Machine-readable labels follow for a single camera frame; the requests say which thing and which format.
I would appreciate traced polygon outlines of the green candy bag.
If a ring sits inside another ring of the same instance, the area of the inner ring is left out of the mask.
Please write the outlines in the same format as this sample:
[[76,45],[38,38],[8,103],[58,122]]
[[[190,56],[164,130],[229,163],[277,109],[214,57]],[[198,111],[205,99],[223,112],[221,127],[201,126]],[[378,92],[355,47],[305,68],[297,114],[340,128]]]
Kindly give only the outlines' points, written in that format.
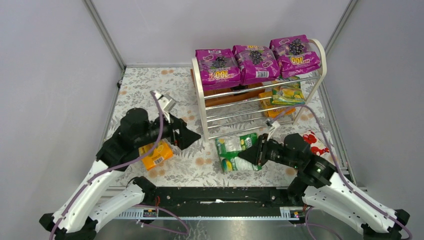
[[224,173],[236,171],[260,171],[261,166],[254,165],[238,157],[238,154],[253,146],[258,140],[256,133],[234,137],[218,137],[214,139],[215,147]]

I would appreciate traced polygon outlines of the purple candy bag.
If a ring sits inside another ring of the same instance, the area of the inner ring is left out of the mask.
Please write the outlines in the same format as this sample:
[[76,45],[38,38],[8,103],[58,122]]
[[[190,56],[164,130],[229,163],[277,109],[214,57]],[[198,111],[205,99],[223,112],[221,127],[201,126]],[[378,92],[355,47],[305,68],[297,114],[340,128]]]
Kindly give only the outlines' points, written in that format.
[[234,45],[232,53],[239,66],[243,86],[272,81],[280,76],[280,66],[266,46]]
[[233,88],[242,83],[241,70],[231,49],[197,49],[195,57],[204,91]]
[[321,59],[311,50],[309,39],[304,34],[272,39],[269,47],[284,79],[306,74],[320,67]]

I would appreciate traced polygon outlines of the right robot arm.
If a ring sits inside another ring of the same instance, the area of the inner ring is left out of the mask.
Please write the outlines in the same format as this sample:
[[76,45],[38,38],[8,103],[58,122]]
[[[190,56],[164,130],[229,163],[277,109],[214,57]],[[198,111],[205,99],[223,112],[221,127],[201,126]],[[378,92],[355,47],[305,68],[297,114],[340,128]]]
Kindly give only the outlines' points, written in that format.
[[296,177],[287,188],[288,199],[328,213],[365,240],[399,240],[410,218],[405,210],[386,207],[365,194],[339,174],[333,163],[313,154],[298,133],[287,135],[283,143],[264,133],[238,157],[257,166],[271,161],[296,169]]

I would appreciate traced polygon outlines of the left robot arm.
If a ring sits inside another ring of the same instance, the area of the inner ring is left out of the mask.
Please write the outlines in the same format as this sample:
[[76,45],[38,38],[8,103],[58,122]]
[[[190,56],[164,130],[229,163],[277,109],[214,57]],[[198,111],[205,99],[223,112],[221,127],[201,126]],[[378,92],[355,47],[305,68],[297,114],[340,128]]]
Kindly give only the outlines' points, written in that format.
[[97,233],[122,212],[144,201],[153,201],[155,186],[145,177],[137,177],[121,193],[98,203],[100,197],[135,160],[142,158],[139,149],[157,140],[168,139],[184,150],[201,138],[187,124],[173,115],[168,122],[162,115],[149,120],[143,108],[132,108],[120,120],[113,135],[106,140],[79,189],[56,212],[45,213],[39,223],[50,232],[51,240],[92,240]]

